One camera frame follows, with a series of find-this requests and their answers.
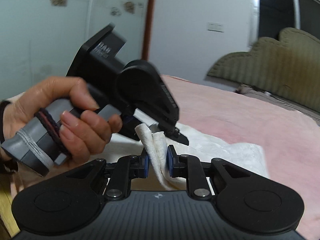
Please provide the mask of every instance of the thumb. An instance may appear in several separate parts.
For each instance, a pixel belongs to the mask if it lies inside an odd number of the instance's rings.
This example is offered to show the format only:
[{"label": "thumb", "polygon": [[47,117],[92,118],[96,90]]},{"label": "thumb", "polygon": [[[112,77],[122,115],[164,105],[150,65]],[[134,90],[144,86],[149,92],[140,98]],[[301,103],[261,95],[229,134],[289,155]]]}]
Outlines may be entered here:
[{"label": "thumb", "polygon": [[28,122],[39,108],[47,107],[54,100],[69,97],[72,104],[83,110],[99,108],[91,97],[86,82],[79,77],[50,77],[27,90],[16,102],[18,112]]}]

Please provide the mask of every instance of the finger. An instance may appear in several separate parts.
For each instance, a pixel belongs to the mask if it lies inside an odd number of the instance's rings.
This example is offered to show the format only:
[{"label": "finger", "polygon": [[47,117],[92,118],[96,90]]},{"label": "finger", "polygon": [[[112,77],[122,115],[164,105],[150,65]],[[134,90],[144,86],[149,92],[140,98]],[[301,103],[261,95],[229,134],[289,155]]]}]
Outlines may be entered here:
[{"label": "finger", "polygon": [[110,141],[112,134],[111,127],[109,123],[101,116],[90,110],[87,110],[81,114],[80,119],[90,125],[92,130],[95,131],[102,140],[106,141],[107,143]]},{"label": "finger", "polygon": [[70,97],[72,104],[84,110],[99,108],[91,97],[86,82],[78,77],[50,77],[27,90],[17,100],[18,110],[29,121],[41,107],[47,107],[54,100]]},{"label": "finger", "polygon": [[122,120],[121,117],[117,114],[112,115],[109,120],[108,123],[111,127],[111,131],[112,133],[117,133],[121,130],[122,128]]},{"label": "finger", "polygon": [[71,153],[74,163],[82,164],[89,160],[90,152],[83,140],[64,125],[60,127],[59,135],[62,143]]},{"label": "finger", "polygon": [[106,142],[102,140],[87,123],[76,118],[68,111],[64,111],[60,117],[61,123],[82,141],[84,141],[91,154],[98,154],[103,152],[103,149],[106,146]]}]

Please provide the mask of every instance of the metal screw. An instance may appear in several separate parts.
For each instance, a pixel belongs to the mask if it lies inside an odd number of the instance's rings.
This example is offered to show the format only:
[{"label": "metal screw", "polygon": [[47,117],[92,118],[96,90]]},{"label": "metal screw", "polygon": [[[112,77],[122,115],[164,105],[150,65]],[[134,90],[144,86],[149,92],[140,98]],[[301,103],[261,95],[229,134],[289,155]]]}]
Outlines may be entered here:
[{"label": "metal screw", "polygon": [[205,188],[197,188],[193,193],[198,197],[206,197],[210,194],[210,191]]},{"label": "metal screw", "polygon": [[122,191],[119,190],[119,189],[109,189],[107,192],[106,192],[106,195],[108,197],[119,197],[121,196],[122,194]]}]

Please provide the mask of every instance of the black wristband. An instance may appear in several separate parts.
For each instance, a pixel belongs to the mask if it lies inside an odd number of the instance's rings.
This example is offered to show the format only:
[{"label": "black wristband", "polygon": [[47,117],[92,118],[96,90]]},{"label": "black wristband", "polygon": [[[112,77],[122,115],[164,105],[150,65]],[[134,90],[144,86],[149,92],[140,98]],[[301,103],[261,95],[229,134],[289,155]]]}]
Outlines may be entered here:
[{"label": "black wristband", "polygon": [[[7,105],[9,105],[11,102],[4,100],[0,103],[0,143],[4,142],[4,133],[3,133],[3,114],[4,109]],[[18,171],[18,164],[17,161],[14,159],[11,159],[9,161],[2,161],[0,157],[0,173],[1,174],[13,174],[16,171]]]}]

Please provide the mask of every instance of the wall switch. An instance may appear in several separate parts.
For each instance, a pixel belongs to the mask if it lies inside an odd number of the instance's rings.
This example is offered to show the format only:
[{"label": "wall switch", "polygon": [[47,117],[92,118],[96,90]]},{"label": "wall switch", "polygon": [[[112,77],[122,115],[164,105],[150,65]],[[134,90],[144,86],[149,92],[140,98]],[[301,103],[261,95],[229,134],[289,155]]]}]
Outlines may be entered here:
[{"label": "wall switch", "polygon": [[223,25],[220,23],[208,23],[208,31],[215,31],[223,33]]}]

